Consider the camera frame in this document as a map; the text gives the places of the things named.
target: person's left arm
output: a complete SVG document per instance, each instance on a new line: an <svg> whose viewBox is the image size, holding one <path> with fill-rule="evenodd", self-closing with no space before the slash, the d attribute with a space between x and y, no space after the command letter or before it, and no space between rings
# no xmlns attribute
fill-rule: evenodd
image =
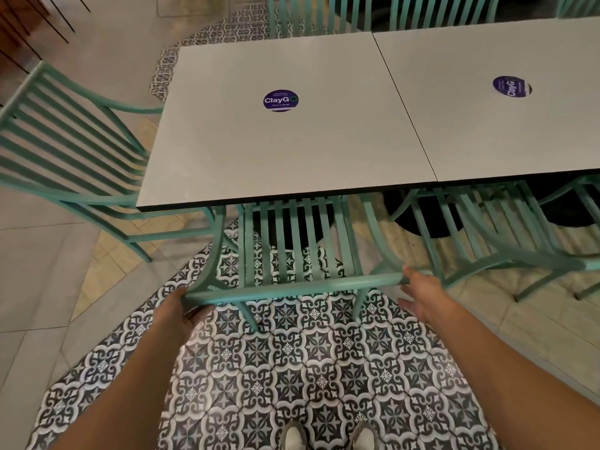
<svg viewBox="0 0 600 450"><path fill-rule="evenodd" d="M213 306L184 314L175 289L154 311L123 370L56 441L52 450L154 450L160 415L179 348Z"/></svg>

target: purple sticker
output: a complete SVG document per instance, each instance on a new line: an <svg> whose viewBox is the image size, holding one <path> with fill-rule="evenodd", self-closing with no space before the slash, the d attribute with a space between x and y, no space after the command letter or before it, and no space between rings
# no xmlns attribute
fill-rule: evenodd
<svg viewBox="0 0 600 450"><path fill-rule="evenodd" d="M523 79L512 75L501 75L494 79L494 88L503 95L511 98L524 98L532 92L531 85Z"/></svg>
<svg viewBox="0 0 600 450"><path fill-rule="evenodd" d="M263 104L273 112L287 112L298 105L298 95L290 90L275 90L267 93Z"/></svg>

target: shoe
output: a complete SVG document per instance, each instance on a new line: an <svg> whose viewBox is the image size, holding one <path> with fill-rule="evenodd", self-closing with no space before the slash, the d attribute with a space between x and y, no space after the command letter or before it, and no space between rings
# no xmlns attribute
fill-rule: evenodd
<svg viewBox="0 0 600 450"><path fill-rule="evenodd" d="M298 422L289 422L281 431L280 450L307 450L304 427Z"/></svg>
<svg viewBox="0 0 600 450"><path fill-rule="evenodd" d="M379 450L377 431L371 423L358 422L348 442L347 450Z"/></svg>

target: white tabletop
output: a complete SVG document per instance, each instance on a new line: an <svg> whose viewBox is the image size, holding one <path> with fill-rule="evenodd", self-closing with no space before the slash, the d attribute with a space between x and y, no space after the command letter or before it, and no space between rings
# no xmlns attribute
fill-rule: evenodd
<svg viewBox="0 0 600 450"><path fill-rule="evenodd" d="M263 100L299 98L288 112ZM371 33L182 47L143 210L433 182Z"/></svg>
<svg viewBox="0 0 600 450"><path fill-rule="evenodd" d="M600 168L600 18L374 36L439 181Z"/></svg>

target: person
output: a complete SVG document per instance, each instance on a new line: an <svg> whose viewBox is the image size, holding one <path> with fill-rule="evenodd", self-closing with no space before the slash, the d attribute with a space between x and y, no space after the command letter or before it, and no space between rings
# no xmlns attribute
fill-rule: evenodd
<svg viewBox="0 0 600 450"><path fill-rule="evenodd" d="M431 326L446 345L507 450L597 449L600 407L520 355L440 286L440 281L405 266L412 300L398 304ZM173 291L154 312L114 382L56 441L53 450L154 450L160 414L179 348L212 307L185 313ZM379 450L377 433L359 423L353 450ZM281 433L282 450L307 450L302 425Z"/></svg>

